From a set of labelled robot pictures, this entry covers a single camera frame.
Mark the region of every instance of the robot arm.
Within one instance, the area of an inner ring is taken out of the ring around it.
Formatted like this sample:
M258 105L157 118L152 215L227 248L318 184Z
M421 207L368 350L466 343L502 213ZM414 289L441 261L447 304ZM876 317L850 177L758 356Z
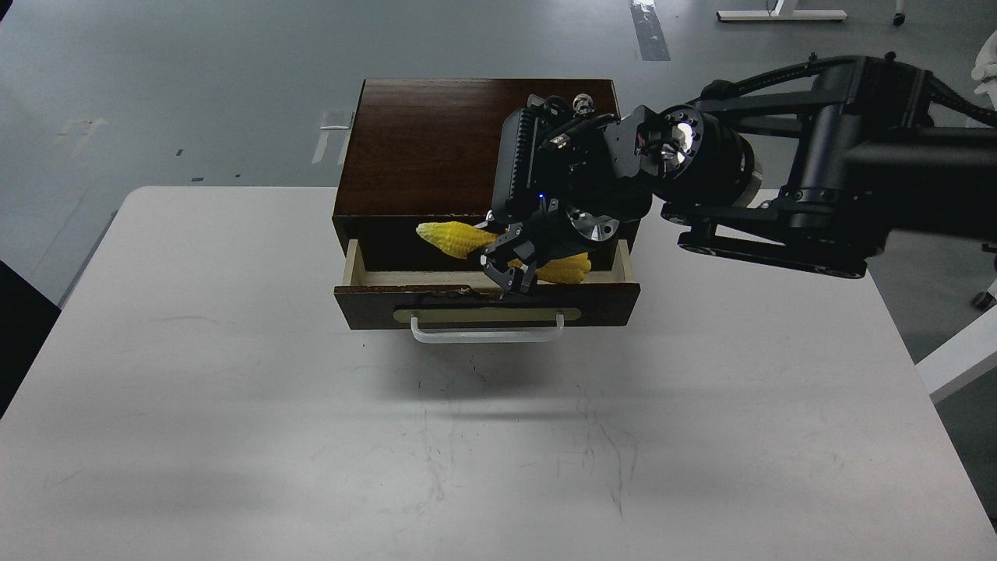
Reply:
M748 95L806 77L807 91ZM613 244L652 196L690 228L686 250L845 278L864 275L894 228L997 239L997 130L934 128L931 103L997 127L997 113L892 56L812 57L623 119L597 116L587 96L573 107L531 99L502 131L493 217L508 228L482 265L504 290L529 293L537 267ZM779 196L753 209L761 166L742 135L798 141Z

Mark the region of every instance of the black cable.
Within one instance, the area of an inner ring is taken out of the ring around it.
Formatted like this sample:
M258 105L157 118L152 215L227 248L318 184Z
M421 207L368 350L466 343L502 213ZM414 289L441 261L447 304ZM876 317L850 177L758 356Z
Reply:
M740 97L758 90L763 90L770 86L775 86L776 84L816 76L830 67L854 63L858 58L859 57L834 57L810 61L803 64L796 64L786 68L766 72L765 74L753 76L742 80L741 82L735 82L732 87L732 95L729 97ZM700 98L696 98L690 101L687 105L692 105L699 100Z
M997 127L997 111L980 107L957 94L947 84L932 77L928 95L932 102L947 107L991 127Z

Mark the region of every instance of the wooden drawer cabinet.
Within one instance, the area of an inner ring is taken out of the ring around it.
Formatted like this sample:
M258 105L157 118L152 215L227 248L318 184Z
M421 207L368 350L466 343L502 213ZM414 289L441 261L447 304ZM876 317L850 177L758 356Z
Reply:
M540 284L531 296L501 291L474 263L416 235L422 222L482 221L492 202L501 124L530 94L570 101L586 93L618 113L612 82L577 79L366 80L350 135L332 222L346 254L334 293L351 328L624 325L640 293L629 249L591 255L582 284Z

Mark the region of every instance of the white table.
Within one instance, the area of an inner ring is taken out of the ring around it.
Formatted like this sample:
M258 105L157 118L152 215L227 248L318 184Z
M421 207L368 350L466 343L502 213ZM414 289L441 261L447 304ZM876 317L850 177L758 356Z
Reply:
M347 329L319 189L145 188L0 421L0 557L980 559L871 280L696 256L630 325Z

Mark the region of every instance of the drawer front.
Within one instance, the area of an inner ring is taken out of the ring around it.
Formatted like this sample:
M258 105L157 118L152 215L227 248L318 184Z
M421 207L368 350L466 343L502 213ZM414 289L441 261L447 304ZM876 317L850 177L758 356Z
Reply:
M493 293L456 284L336 286L334 292L351 329L408 329L413 313L423 318L424 327L540 326L553 324L558 311L566 326L609 326L626 325L640 284L549 284L538 286L531 296L510 294L501 301ZM486 312L481 317L468 314L482 308Z

